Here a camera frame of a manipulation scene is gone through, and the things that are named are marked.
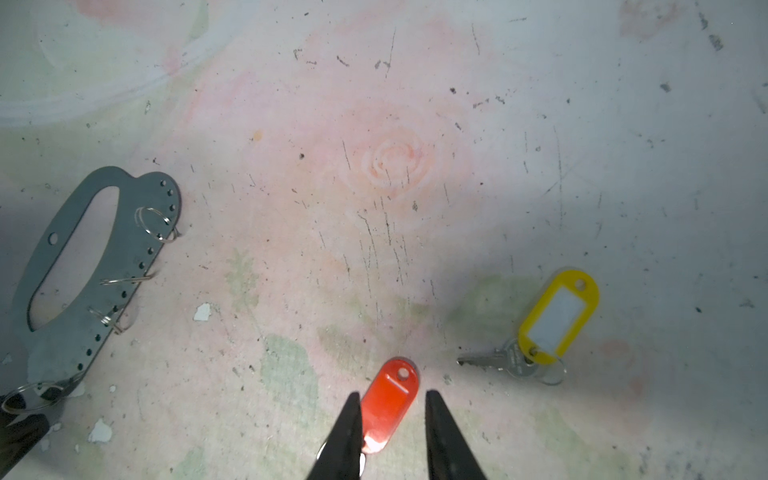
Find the scratch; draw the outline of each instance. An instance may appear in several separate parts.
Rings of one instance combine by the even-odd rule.
[[[371,237],[371,245],[373,245],[373,256],[376,258],[376,268],[379,268],[379,255],[376,254],[376,243],[373,241],[373,233],[371,233],[371,226],[368,225],[368,220],[360,214],[357,214],[358,217],[362,218],[364,222],[366,222],[366,228],[368,229],[368,235]]]
[[[406,265],[410,265],[411,262],[408,260],[408,249],[406,249],[406,236],[402,236],[402,251],[406,253]]]
[[[384,222],[386,223],[386,236],[389,238],[389,245],[392,245],[392,237],[389,235],[389,215],[384,212]]]
[[[136,390],[136,405],[139,406],[139,418],[144,421],[144,414],[141,412],[141,400],[139,399],[139,391]]]
[[[349,168],[349,171],[352,171],[352,166],[349,164],[349,157],[346,156],[346,144],[344,144],[344,140],[341,140],[341,146],[344,147],[344,158],[346,159],[346,166]]]
[[[362,254],[362,265],[366,268],[366,279],[368,280],[368,296],[373,298],[371,293],[371,274],[368,271],[368,263],[366,263],[366,251],[362,249],[362,240],[360,241],[360,253]]]
[[[558,136],[558,129],[552,126],[554,131],[554,139],[558,142],[558,173],[560,174],[560,230],[563,230],[563,160],[560,156],[560,137]]]
[[[392,67],[392,50],[395,49],[395,33],[397,33],[397,27],[395,27],[395,31],[392,33],[392,46],[389,47],[389,61],[386,62],[386,73],[384,74],[384,78],[387,78],[387,75],[389,75],[389,69]]]
[[[475,38],[475,47],[478,48],[478,55],[480,55],[480,44],[478,43],[478,36],[475,35],[475,24],[472,24],[472,37]]]
[[[402,282],[402,270],[400,269],[400,259],[397,257],[397,250],[394,248],[392,249],[393,252],[395,252],[395,260],[397,260],[397,273],[400,275],[400,285],[403,285]]]
[[[344,257],[344,265],[346,265],[346,275],[349,277],[350,280],[352,280],[352,274],[349,272],[349,263],[346,261],[346,255],[342,254],[342,257]]]

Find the key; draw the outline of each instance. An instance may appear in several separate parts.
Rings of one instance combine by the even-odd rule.
[[[517,339],[512,339],[502,348],[494,349],[493,352],[485,355],[464,355],[456,361],[459,365],[467,363],[468,365],[504,370],[519,379],[533,376],[538,371],[538,364],[533,363],[523,355]]]

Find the oval cutout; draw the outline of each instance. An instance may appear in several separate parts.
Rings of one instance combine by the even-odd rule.
[[[32,296],[29,326],[40,329],[72,303],[93,275],[112,233],[120,189],[106,187],[91,200],[72,236]]]

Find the metal plate with holes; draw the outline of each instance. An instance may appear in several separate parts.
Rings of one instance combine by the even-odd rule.
[[[32,331],[29,308],[59,254],[94,196],[106,187],[120,189],[109,241],[91,278],[78,296],[53,320]],[[148,230],[134,220],[137,209],[154,208],[162,213],[144,215]],[[89,308],[117,322],[138,283],[101,285],[102,279],[143,276],[174,231],[181,212],[181,198],[174,179],[160,172],[134,178],[117,167],[103,167],[88,175],[56,213],[38,242],[18,283],[11,304],[13,328],[29,352],[28,381],[67,383],[80,379],[93,362],[112,328],[101,323]],[[58,242],[51,245],[53,233]]]

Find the floor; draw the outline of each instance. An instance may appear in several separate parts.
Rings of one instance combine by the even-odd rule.
[[[422,389],[365,478],[427,478],[427,389],[489,478],[768,471],[767,3],[0,12],[5,315],[91,171],[162,171],[183,199],[132,327],[8,478],[304,478],[393,356]],[[35,316],[90,276],[115,201],[94,202]],[[601,304],[561,386],[456,364],[513,336],[567,266]],[[26,367],[3,328],[5,392]],[[112,436],[89,442],[99,420]]]

